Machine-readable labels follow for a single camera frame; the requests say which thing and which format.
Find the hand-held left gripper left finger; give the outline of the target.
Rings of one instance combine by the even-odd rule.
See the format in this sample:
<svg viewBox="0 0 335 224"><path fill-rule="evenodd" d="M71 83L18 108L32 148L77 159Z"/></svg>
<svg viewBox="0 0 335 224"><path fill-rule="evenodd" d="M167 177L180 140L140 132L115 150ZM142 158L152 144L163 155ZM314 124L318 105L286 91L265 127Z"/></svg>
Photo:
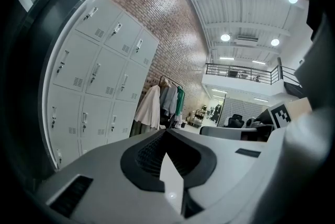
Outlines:
<svg viewBox="0 0 335 224"><path fill-rule="evenodd" d="M36 198L46 207L79 175L93 181L70 218L49 213L66 223L179 223L183 217L168 202L164 193L136 187L121 170L123 152L154 135L151 131L88 151L44 181Z"/></svg>

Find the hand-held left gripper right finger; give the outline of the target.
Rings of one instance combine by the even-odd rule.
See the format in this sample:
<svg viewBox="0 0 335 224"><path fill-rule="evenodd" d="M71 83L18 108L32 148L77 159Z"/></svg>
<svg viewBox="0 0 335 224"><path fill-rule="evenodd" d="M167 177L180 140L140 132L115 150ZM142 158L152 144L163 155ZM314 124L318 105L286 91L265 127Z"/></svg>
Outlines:
<svg viewBox="0 0 335 224"><path fill-rule="evenodd" d="M184 216L167 206L168 219L255 219L275 167L275 135L267 142L231 140L169 130L197 154L184 177Z"/></svg>

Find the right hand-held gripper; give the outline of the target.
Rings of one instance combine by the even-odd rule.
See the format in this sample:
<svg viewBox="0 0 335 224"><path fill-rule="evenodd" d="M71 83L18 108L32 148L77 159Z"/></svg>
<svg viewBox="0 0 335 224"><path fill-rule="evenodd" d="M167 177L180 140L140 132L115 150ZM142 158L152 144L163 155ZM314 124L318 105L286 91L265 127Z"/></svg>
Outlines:
<svg viewBox="0 0 335 224"><path fill-rule="evenodd" d="M203 136L229 139L267 142L275 129L284 128L291 122L291 117L284 103L280 103L263 111L255 119L247 121L246 128L201 127L199 134Z"/></svg>

